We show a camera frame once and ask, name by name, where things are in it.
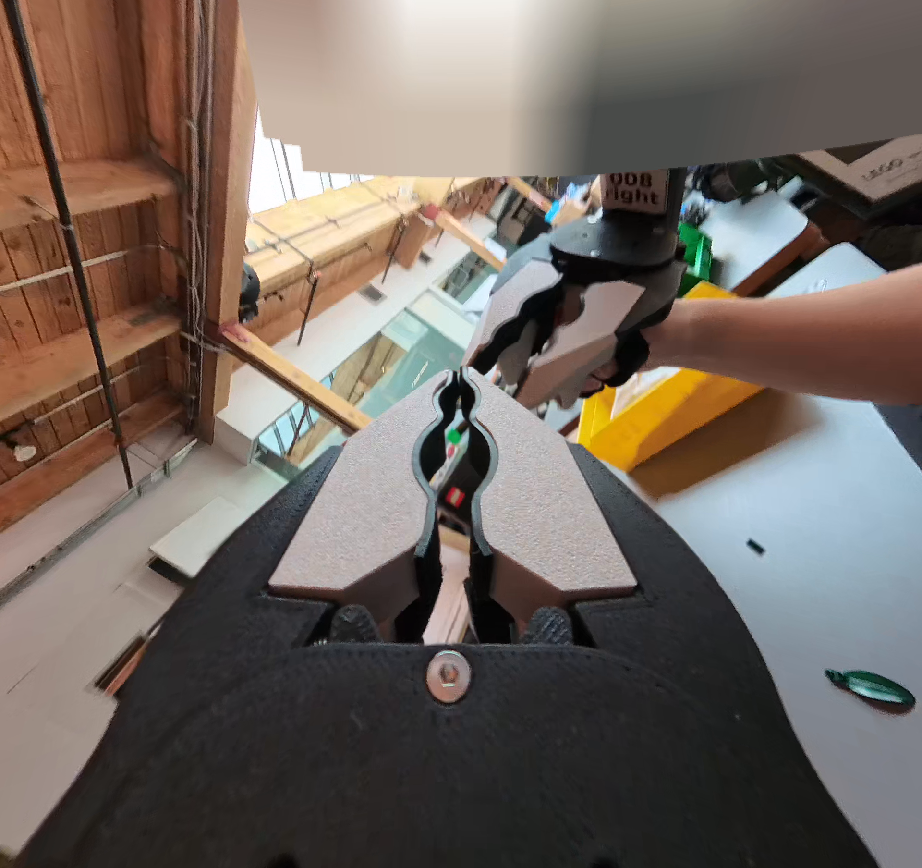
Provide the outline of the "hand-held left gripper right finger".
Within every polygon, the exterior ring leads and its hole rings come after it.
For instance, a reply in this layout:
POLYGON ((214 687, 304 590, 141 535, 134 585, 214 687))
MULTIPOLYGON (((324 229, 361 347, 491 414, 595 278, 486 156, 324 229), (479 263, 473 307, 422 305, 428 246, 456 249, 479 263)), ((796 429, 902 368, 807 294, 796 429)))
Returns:
POLYGON ((535 611, 638 587, 566 440, 471 368, 461 370, 471 465, 466 583, 481 643, 510 643, 535 611))

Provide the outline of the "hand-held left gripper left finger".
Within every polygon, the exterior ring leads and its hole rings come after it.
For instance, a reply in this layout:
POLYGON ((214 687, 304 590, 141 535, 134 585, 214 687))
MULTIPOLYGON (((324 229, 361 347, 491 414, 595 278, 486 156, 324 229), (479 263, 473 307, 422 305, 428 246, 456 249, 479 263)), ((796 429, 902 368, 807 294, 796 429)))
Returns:
POLYGON ((443 582, 432 478, 446 459, 459 378, 443 371, 342 447, 271 575, 271 593, 361 605, 421 642, 443 582))

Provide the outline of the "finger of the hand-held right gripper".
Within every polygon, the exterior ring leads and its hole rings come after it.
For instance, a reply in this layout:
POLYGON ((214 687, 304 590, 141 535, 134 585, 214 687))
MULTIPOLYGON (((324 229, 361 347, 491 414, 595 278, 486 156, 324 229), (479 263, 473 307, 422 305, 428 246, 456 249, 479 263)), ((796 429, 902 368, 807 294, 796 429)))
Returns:
POLYGON ((611 358, 619 326, 643 296, 638 283, 561 283, 554 318, 524 376, 502 376, 507 392, 529 409, 553 400, 570 405, 582 380, 611 358))
POLYGON ((538 337, 550 326, 562 275, 549 261, 529 261, 494 284, 465 352, 465 367, 484 375, 524 376, 538 337))

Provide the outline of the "dark green lego leaf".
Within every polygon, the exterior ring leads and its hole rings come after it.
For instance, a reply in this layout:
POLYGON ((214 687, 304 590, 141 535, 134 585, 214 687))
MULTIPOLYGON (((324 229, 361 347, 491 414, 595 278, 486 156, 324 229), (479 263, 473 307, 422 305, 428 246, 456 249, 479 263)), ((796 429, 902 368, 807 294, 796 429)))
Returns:
POLYGON ((824 675, 838 688, 875 704, 906 710, 916 705, 916 697, 908 688, 874 672, 826 669, 824 675))

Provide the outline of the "person's right forearm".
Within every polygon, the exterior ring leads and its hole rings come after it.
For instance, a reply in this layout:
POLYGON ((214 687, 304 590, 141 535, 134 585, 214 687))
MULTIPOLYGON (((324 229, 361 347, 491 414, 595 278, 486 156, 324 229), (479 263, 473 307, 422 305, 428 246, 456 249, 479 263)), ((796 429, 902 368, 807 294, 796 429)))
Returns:
POLYGON ((821 293, 685 309, 687 367, 792 393, 920 405, 920 266, 821 293))

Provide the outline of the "person's right hand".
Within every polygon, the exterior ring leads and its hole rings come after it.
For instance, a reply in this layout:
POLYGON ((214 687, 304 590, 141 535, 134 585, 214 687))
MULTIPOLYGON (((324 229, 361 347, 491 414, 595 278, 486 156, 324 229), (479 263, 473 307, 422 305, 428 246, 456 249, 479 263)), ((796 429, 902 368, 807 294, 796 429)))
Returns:
POLYGON ((696 302, 680 300, 663 321, 616 340, 614 355, 582 380, 580 395, 587 398, 642 369, 706 368, 707 351, 700 345, 700 316, 696 302))

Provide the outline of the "green plastic bin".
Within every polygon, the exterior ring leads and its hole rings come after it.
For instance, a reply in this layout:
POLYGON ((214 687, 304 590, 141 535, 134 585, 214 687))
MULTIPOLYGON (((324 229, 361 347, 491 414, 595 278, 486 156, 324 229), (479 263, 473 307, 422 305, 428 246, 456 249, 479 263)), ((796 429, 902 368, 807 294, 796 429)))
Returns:
POLYGON ((713 266, 712 241, 699 228, 684 221, 679 223, 679 240, 685 247, 685 273, 679 285, 679 297, 684 297, 700 282, 710 281, 713 266))

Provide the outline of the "yellow plastic bin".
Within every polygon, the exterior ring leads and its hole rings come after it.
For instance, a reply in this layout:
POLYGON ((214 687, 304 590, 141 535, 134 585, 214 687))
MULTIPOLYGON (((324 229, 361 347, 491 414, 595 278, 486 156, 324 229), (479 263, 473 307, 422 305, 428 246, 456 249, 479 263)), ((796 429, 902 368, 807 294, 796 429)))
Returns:
POLYGON ((583 402, 577 443, 629 472, 762 390, 688 369, 642 371, 583 402))

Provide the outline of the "white desk with wood edge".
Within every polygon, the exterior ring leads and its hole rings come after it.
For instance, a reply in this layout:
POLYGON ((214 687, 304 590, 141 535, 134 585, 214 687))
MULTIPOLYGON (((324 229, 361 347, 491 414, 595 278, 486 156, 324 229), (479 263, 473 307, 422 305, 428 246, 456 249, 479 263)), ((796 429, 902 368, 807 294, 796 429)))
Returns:
POLYGON ((774 192, 714 205, 700 231, 711 241, 710 284, 743 297, 829 246, 813 221, 774 192))

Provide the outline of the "black framed marker sign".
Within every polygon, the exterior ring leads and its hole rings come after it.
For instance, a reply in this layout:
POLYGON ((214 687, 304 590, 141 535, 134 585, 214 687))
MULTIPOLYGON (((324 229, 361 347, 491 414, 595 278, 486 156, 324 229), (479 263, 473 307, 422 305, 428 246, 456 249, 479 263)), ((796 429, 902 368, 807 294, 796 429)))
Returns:
POLYGON ((921 183, 921 135, 806 151, 791 155, 806 172, 882 204, 921 183))

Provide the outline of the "black perforated pad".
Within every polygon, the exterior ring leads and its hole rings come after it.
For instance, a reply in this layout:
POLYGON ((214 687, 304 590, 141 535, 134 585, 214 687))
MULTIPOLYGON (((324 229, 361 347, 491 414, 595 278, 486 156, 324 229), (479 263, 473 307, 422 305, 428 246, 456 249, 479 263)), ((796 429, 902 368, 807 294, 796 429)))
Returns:
POLYGON ((887 406, 876 403, 874 407, 908 456, 921 469, 921 406, 887 406))

